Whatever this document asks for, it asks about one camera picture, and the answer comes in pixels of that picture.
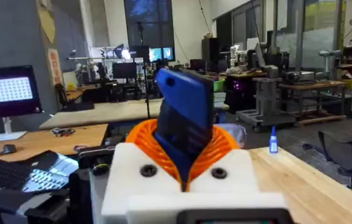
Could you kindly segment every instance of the monitor stand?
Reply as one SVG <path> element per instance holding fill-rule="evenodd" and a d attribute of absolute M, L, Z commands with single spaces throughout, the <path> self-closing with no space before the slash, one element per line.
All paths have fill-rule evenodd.
<path fill-rule="evenodd" d="M 0 141 L 10 141 L 10 140 L 15 140 L 19 139 L 21 136 L 25 135 L 27 131 L 20 131 L 16 133 L 12 133 L 12 128 L 11 128 L 11 120 L 9 117 L 2 118 L 3 119 L 3 125 L 4 125 L 4 134 L 0 134 Z"/>

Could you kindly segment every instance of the computer monitor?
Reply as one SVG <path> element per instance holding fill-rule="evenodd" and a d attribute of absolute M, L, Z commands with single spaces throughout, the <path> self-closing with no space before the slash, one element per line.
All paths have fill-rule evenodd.
<path fill-rule="evenodd" d="M 164 47 L 164 48 L 150 48 L 150 61 L 155 62 L 157 60 L 169 60 L 173 61 L 174 60 L 174 48 L 173 47 Z"/>
<path fill-rule="evenodd" d="M 114 63 L 113 77 L 114 78 L 137 78 L 136 63 Z"/>
<path fill-rule="evenodd" d="M 150 61 L 155 62 L 156 60 L 161 60 L 161 48 L 152 49 L 150 48 Z"/>
<path fill-rule="evenodd" d="M 162 49 L 164 51 L 164 59 L 165 60 L 173 60 L 174 59 L 174 53 L 173 53 L 173 48 L 172 47 L 164 47 Z"/>
<path fill-rule="evenodd" d="M 41 112 L 34 69 L 29 65 L 0 68 L 0 118 L 5 127 L 0 141 L 17 139 L 26 133 L 11 133 L 10 116 Z"/>

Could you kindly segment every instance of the gray machine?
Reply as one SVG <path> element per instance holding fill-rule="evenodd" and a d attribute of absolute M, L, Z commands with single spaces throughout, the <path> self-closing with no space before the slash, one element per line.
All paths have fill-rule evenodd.
<path fill-rule="evenodd" d="M 309 85 L 315 83 L 315 74 L 314 72 L 285 72 L 282 79 L 289 85 Z"/>
<path fill-rule="evenodd" d="M 278 110 L 277 102 L 277 83 L 281 82 L 278 68 L 273 65 L 266 65 L 263 59 L 260 45 L 256 45 L 256 54 L 259 66 L 264 69 L 269 78 L 254 78 L 256 81 L 256 109 L 237 111 L 239 119 L 252 124 L 254 130 L 259 132 L 264 126 L 273 126 L 277 124 L 294 124 L 296 117 L 285 111 Z"/>

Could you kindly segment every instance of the orange spiral part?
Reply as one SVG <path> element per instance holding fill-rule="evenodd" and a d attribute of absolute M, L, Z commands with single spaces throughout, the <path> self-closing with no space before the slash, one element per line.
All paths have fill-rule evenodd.
<path fill-rule="evenodd" d="M 135 126 L 125 142 L 134 143 L 140 150 L 161 166 L 174 179 L 181 182 L 178 170 L 170 157 L 154 139 L 152 133 L 157 128 L 157 120 L 150 119 Z"/>
<path fill-rule="evenodd" d="M 194 161 L 188 174 L 188 183 L 233 149 L 239 149 L 238 143 L 234 138 L 224 129 L 214 126 L 212 140 Z"/>
<path fill-rule="evenodd" d="M 133 128 L 126 138 L 126 142 L 134 143 L 140 150 L 147 154 L 154 162 L 161 166 L 169 175 L 179 181 L 180 176 L 175 164 L 153 137 L 153 132 L 157 128 L 157 120 L 150 119 L 143 121 Z M 202 150 L 190 169 L 188 183 L 197 178 L 212 164 L 219 161 L 232 149 L 238 149 L 237 142 L 222 128 L 213 127 L 212 140 Z"/>

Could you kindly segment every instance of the keyboard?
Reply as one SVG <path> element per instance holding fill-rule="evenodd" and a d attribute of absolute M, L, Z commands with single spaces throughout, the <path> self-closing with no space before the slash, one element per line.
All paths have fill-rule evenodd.
<path fill-rule="evenodd" d="M 0 160 L 0 188 L 2 189 L 34 192 L 61 189 L 67 184 L 68 177 Z"/>

